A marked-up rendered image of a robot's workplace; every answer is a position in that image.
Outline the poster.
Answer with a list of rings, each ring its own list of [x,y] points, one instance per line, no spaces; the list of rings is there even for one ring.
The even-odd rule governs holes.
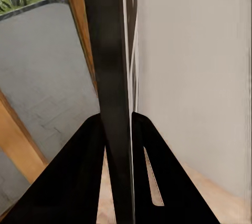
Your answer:
[[[132,112],[138,113],[138,0],[85,0],[117,224],[135,224]]]

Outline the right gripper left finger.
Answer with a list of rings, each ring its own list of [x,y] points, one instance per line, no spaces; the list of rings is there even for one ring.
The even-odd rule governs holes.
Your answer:
[[[83,123],[0,224],[96,224],[105,147],[99,112]]]

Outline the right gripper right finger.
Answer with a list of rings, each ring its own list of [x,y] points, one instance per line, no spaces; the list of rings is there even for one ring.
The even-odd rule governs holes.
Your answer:
[[[152,203],[144,147],[164,206]],[[132,112],[135,224],[220,224],[152,121]]]

